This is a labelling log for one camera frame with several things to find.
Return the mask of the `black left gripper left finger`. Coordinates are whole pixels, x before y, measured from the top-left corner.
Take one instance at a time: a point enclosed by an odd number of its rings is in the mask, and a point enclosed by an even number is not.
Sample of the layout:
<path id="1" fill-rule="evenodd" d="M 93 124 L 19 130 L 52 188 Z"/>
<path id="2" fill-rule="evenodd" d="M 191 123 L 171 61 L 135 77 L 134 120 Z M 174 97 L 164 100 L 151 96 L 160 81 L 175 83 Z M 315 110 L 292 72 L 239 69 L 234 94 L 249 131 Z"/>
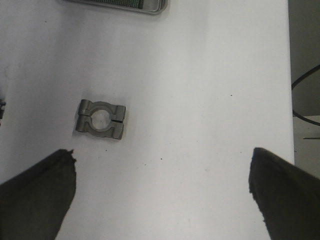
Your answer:
<path id="1" fill-rule="evenodd" d="M 73 151 L 59 149 L 0 185 L 0 238 L 54 240 L 76 193 Z"/>

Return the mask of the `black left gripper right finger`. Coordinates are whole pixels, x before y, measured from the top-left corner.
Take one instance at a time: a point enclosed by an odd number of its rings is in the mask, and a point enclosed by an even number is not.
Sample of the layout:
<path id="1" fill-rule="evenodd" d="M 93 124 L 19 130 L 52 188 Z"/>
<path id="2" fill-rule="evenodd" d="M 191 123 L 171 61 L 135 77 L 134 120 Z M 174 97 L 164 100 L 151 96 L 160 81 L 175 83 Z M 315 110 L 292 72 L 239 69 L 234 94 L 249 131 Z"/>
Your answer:
<path id="1" fill-rule="evenodd" d="M 319 178 L 256 147 L 248 185 L 272 240 L 320 238 Z"/>

